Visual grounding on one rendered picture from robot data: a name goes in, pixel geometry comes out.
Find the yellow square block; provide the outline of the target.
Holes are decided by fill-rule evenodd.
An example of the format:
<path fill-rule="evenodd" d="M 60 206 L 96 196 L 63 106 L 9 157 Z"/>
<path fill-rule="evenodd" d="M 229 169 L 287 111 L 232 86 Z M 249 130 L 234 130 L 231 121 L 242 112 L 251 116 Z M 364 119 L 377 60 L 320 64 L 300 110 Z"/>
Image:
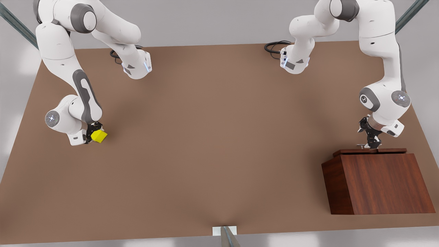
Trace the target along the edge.
<path fill-rule="evenodd" d="M 90 135 L 90 138 L 94 142 L 101 143 L 107 137 L 107 135 L 108 134 L 105 131 L 103 131 L 102 129 L 99 129 L 99 130 L 93 131 L 92 134 Z"/>

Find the brown wooden drawer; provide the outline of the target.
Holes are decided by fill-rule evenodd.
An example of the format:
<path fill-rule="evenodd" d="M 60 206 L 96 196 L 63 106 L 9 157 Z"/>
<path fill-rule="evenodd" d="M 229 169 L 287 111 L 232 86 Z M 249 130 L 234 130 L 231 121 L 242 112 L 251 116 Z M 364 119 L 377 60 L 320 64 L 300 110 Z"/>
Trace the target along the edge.
<path fill-rule="evenodd" d="M 362 155 L 362 154 L 404 154 L 407 152 L 406 148 L 378 148 L 378 149 L 343 149 L 333 153 L 333 157 L 340 155 Z"/>

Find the brown wooden drawer cabinet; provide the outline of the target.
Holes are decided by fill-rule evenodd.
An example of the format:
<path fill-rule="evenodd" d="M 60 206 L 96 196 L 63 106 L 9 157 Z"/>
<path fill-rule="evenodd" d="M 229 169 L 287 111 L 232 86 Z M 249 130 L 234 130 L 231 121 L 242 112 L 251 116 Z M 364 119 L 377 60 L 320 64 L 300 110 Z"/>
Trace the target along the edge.
<path fill-rule="evenodd" d="M 414 154 L 341 154 L 322 171 L 331 214 L 435 213 Z"/>

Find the silver frame post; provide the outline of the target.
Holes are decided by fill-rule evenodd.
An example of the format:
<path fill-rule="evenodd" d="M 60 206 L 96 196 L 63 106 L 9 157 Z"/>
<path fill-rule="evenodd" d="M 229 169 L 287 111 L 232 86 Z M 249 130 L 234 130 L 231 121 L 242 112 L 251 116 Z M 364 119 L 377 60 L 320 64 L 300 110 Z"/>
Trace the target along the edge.
<path fill-rule="evenodd" d="M 397 34 L 430 0 L 415 0 L 415 2 L 396 21 L 395 34 Z"/>
<path fill-rule="evenodd" d="M 236 226 L 213 227 L 213 236 L 221 236 L 221 247 L 241 247 L 236 239 Z"/>
<path fill-rule="evenodd" d="M 36 36 L 29 30 L 3 3 L 0 2 L 0 16 L 8 22 L 15 30 L 17 30 L 27 41 L 29 41 L 36 49 Z"/>

